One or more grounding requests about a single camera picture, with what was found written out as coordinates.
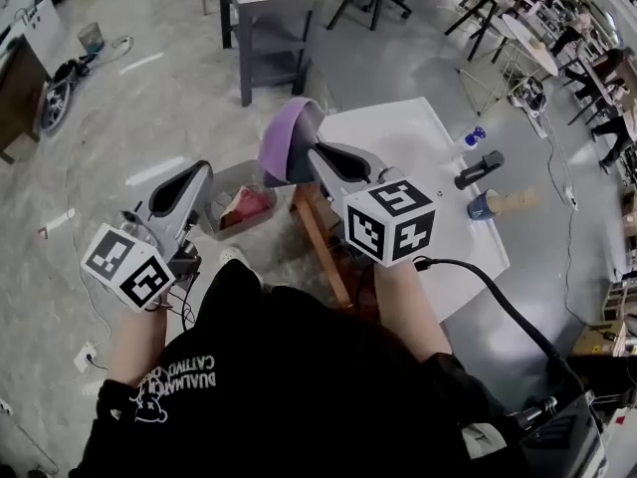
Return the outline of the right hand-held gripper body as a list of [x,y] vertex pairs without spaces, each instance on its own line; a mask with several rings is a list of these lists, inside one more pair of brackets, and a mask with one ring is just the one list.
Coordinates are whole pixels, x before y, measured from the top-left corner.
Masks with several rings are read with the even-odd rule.
[[435,189],[396,167],[347,175],[342,181],[347,244],[384,267],[429,246],[437,211]]

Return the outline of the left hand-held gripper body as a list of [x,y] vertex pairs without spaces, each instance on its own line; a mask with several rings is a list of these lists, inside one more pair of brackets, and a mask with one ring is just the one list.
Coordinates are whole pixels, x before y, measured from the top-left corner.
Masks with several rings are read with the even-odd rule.
[[201,258],[189,233],[199,214],[188,209],[160,217],[137,204],[103,224],[81,259],[81,269],[135,313],[148,311],[173,285],[189,290]]

